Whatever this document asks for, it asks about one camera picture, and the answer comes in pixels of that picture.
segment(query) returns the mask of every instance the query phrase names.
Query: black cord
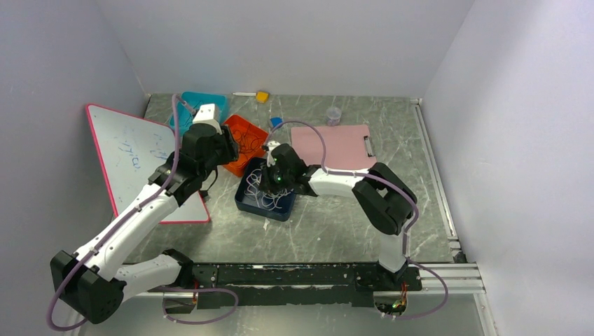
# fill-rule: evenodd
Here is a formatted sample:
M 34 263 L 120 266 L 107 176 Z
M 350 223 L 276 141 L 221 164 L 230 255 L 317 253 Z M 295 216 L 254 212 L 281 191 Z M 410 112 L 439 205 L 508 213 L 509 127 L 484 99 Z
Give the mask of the black cord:
M 214 181 L 212 181 L 212 183 L 210 183 L 210 185 L 208 186 L 208 188 L 206 190 L 200 190 L 200 196 L 202 198 L 208 197 L 208 190 L 210 190 L 210 188 L 212 188 L 212 186 L 214 185 L 214 183 L 216 182 L 216 180 L 219 178 L 219 168 L 216 167 L 214 168 Z

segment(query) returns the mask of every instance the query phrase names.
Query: robotic arm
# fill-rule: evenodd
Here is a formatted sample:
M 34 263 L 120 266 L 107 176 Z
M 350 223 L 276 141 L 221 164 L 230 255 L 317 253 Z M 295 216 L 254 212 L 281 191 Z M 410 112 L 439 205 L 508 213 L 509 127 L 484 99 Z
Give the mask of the robotic arm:
M 172 182 L 142 208 L 139 204 L 159 190 L 171 174 L 174 154 L 156 169 L 131 205 L 99 235 L 81 246 L 72 255 L 60 251 L 50 262 L 54 287 L 57 290 L 72 269 L 89 251 L 93 255 L 74 274 L 60 298 L 91 323 L 108 319 L 122 302 L 152 288 L 170 285 L 190 288 L 193 284 L 193 261 L 173 249 L 157 258 L 122 267 L 132 249 L 167 215 L 180 207 L 218 165 L 238 159 L 237 143 L 227 126 L 215 119 L 216 107 L 202 105 L 190 129 L 181 140 L 179 162 Z M 327 174 L 320 166 L 307 166 L 294 149 L 274 141 L 265 146 L 267 164 L 262 167 L 260 189 L 275 193 L 293 189 L 309 196 L 337 195 L 356 198 L 371 223 L 381 232 L 380 264 L 392 273 L 406 268 L 402 254 L 403 226 L 413 210 L 399 194 L 387 190 L 373 179 Z M 400 187 L 415 202 L 413 192 L 394 173 L 377 163 L 360 172 L 380 176 Z M 124 214 L 136 211 L 122 227 L 95 250 L 98 241 L 120 221 Z

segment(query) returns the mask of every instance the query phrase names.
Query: plastic bin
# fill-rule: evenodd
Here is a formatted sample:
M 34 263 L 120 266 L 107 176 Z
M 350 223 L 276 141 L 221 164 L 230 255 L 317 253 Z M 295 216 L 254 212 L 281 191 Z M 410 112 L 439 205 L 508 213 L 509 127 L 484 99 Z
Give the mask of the plastic bin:
M 199 109 L 203 104 L 216 104 L 219 107 L 219 124 L 223 123 L 229 114 L 227 97 L 220 94 L 186 91 L 181 94 L 181 98 L 195 109 Z M 179 101 L 177 102 L 177 113 L 179 114 L 179 135 L 181 136 L 190 129 L 194 116 Z M 169 118 L 169 127 L 172 130 L 175 128 L 173 115 Z
M 225 164 L 223 167 L 234 173 L 234 175 L 241 177 L 244 175 L 247 163 L 252 158 L 259 158 L 264 155 L 262 145 L 266 137 L 268 137 L 268 133 L 238 115 L 232 115 L 223 124 L 229 126 L 233 138 L 240 147 L 239 160 Z
M 278 209 L 264 209 L 261 203 L 260 206 L 257 205 L 256 199 L 253 196 L 245 195 L 245 190 L 248 187 L 248 175 L 250 175 L 253 170 L 259 169 L 260 164 L 265 161 L 266 159 L 261 157 L 255 157 L 249 161 L 245 169 L 245 174 L 242 177 L 239 187 L 237 188 L 237 192 L 235 193 L 235 204 L 241 211 L 246 211 L 251 214 L 256 214 L 270 219 L 275 219 L 276 221 L 284 222 L 289 219 L 291 211 L 293 211 L 293 204 L 295 203 L 296 198 L 296 194 L 294 192 L 291 192 L 287 196 L 283 196 L 279 199 L 277 203 L 279 207 Z

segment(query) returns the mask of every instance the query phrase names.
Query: clear plastic cup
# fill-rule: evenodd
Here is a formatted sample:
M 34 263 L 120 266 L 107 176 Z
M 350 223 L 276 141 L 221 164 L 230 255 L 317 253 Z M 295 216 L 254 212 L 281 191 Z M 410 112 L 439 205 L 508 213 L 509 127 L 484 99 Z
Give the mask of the clear plastic cup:
M 343 112 L 336 106 L 331 106 L 326 110 L 326 125 L 336 126 L 340 123 L 340 117 Z

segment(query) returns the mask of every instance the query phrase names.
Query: white wall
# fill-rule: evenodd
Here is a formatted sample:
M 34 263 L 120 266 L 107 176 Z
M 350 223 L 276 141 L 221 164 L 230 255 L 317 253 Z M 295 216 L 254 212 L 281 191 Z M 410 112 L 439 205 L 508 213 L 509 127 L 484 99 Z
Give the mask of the white wall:
M 422 107 L 500 334 L 594 335 L 594 3 L 477 0 Z
M 98 0 L 147 92 L 421 97 L 473 0 Z
M 50 335 L 50 259 L 111 217 L 84 104 L 145 97 L 93 0 L 2 1 L 0 55 L 0 335 Z

